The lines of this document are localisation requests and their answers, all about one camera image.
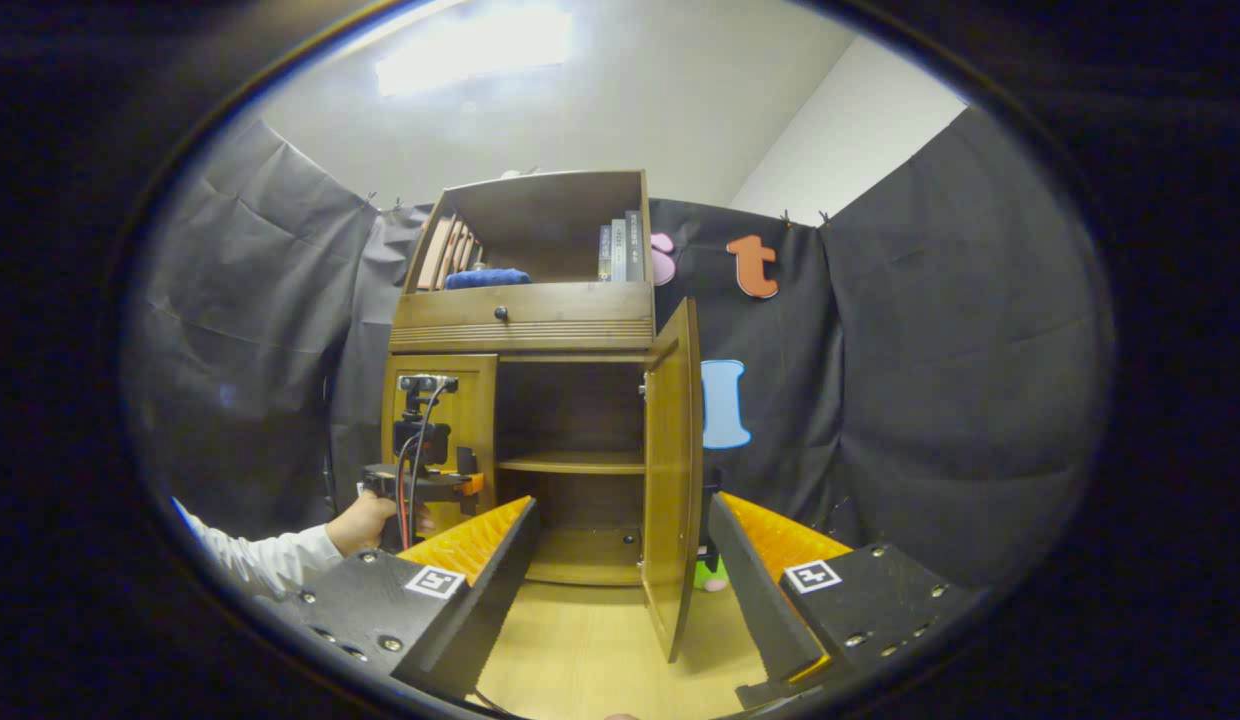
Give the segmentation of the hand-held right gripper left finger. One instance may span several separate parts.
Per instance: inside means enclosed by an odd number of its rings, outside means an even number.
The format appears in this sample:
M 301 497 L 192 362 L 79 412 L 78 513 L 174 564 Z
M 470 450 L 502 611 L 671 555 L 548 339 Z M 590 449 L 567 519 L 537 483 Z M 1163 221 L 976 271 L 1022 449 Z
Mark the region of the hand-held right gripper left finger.
M 332 661 L 463 701 L 477 689 L 541 534 L 529 496 L 399 555 L 363 550 L 274 605 Z

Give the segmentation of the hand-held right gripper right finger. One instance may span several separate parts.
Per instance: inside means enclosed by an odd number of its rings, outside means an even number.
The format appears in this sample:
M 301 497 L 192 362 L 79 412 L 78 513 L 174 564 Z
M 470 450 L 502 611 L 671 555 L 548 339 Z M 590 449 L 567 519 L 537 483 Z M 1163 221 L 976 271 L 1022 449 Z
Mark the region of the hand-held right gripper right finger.
M 712 497 L 707 528 L 766 674 L 737 689 L 749 713 L 884 678 L 975 606 L 893 544 L 853 550 L 733 494 Z

